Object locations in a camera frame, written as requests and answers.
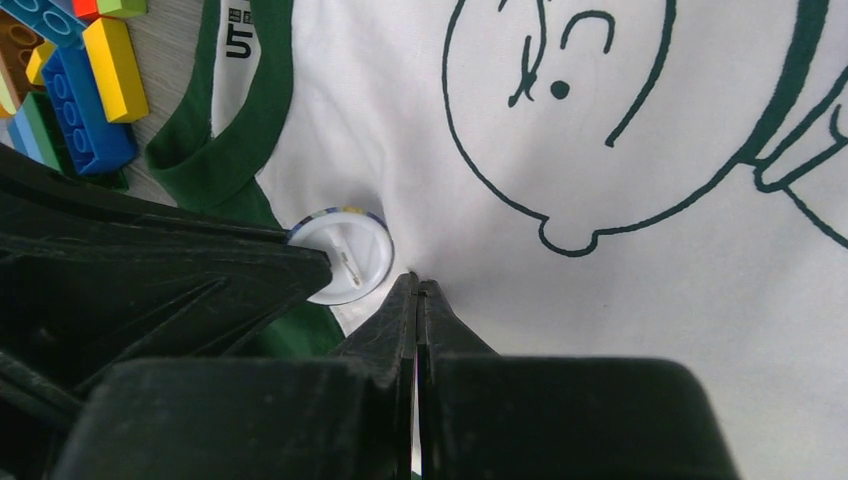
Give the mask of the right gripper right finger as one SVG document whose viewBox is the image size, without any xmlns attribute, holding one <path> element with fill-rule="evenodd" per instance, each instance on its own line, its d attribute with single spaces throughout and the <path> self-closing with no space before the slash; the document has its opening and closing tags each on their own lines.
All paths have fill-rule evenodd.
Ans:
<svg viewBox="0 0 848 480">
<path fill-rule="evenodd" d="M 708 396 L 655 358 L 508 356 L 420 287 L 427 479 L 735 479 Z"/>
</svg>

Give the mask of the blue round brooch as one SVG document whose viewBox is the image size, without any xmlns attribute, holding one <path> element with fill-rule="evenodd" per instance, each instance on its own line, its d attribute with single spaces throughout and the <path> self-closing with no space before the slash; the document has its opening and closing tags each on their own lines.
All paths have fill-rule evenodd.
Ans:
<svg viewBox="0 0 848 480">
<path fill-rule="evenodd" d="M 327 255 L 330 283 L 309 298 L 324 306 L 348 304 L 370 294 L 388 276 L 395 256 L 384 220 L 352 206 L 331 207 L 303 218 L 289 230 L 287 243 Z"/>
</svg>

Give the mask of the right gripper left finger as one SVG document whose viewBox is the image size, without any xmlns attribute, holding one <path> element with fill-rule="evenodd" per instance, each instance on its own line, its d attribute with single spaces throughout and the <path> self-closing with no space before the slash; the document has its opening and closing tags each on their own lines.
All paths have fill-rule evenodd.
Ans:
<svg viewBox="0 0 848 480">
<path fill-rule="evenodd" d="M 407 479 L 419 280 L 332 353 L 145 359 L 93 391 L 57 479 Z"/>
</svg>

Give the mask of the green and white t-shirt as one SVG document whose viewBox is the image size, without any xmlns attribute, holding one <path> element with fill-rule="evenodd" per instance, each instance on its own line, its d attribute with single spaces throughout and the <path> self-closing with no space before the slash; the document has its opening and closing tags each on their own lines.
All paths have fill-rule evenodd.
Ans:
<svg viewBox="0 0 848 480">
<path fill-rule="evenodd" d="M 843 1 L 208 1 L 145 156 L 380 216 L 502 353 L 687 365 L 748 479 L 847 475 Z"/>
</svg>

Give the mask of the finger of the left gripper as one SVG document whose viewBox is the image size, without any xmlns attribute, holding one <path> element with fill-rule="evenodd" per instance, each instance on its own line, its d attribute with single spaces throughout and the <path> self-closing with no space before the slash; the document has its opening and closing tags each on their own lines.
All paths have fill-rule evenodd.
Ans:
<svg viewBox="0 0 848 480">
<path fill-rule="evenodd" d="M 217 357 L 329 283 L 281 231 L 61 176 L 1 150 L 1 399 L 69 424 L 113 365 Z"/>
</svg>

